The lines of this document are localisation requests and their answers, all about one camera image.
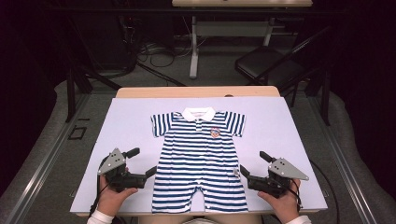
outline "hand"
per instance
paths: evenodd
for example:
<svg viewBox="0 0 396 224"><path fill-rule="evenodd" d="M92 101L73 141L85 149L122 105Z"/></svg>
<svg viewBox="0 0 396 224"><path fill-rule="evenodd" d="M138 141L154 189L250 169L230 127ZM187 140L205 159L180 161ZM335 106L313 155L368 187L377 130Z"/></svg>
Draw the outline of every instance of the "hand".
<svg viewBox="0 0 396 224"><path fill-rule="evenodd" d="M297 192L297 188L300 187L301 181L299 179L294 179L294 182L297 186L291 182L290 189ZM285 194L278 199L262 191L259 191L258 195L274 208L276 216L282 223L288 223L299 216L296 196L290 191L287 190Z"/></svg>
<svg viewBox="0 0 396 224"><path fill-rule="evenodd" d="M107 184L103 175L100 176L100 189L103 191L99 196L97 210L110 217L114 217L119 212L126 198L137 192L137 189L130 188L118 193Z"/></svg>

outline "romper sleeve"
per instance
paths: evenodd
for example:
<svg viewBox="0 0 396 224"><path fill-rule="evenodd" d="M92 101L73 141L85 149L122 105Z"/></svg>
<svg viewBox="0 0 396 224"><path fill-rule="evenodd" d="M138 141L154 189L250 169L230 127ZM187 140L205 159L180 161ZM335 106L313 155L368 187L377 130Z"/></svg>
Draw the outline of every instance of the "romper sleeve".
<svg viewBox="0 0 396 224"><path fill-rule="evenodd" d="M230 133L237 137L242 137L245 128L246 115L228 112L226 122Z"/></svg>
<svg viewBox="0 0 396 224"><path fill-rule="evenodd" d="M152 133L155 137L163 136L172 125L173 113L151 116Z"/></svg>

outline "blue and white stripes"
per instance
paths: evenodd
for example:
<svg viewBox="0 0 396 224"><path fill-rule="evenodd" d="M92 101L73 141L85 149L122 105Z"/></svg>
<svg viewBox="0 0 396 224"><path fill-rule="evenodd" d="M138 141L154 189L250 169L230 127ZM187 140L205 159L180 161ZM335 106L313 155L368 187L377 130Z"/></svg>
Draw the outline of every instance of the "blue and white stripes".
<svg viewBox="0 0 396 224"><path fill-rule="evenodd" d="M210 121L187 121L177 112L151 116L154 136L164 136L153 213L189 212L197 190L204 194L206 212L248 210L233 145L245 119L233 112L216 112Z"/></svg>

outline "white collar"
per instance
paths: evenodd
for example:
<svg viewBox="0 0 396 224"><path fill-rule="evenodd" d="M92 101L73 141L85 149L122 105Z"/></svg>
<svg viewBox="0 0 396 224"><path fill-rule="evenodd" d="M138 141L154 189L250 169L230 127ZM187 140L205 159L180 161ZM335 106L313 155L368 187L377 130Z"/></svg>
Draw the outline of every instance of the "white collar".
<svg viewBox="0 0 396 224"><path fill-rule="evenodd" d="M203 119L204 121L210 121L215 117L216 111L212 107L206 108L185 108L181 115L187 121L193 121L196 119Z"/></svg>

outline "chest patch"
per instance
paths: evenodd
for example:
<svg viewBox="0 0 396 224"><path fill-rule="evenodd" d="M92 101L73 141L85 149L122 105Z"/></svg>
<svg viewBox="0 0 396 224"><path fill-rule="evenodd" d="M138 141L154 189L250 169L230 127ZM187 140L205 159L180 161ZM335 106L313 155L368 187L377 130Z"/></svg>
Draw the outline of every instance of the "chest patch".
<svg viewBox="0 0 396 224"><path fill-rule="evenodd" d="M212 135L213 138L217 138L220 136L220 129L219 128L212 128L210 130L210 135Z"/></svg>

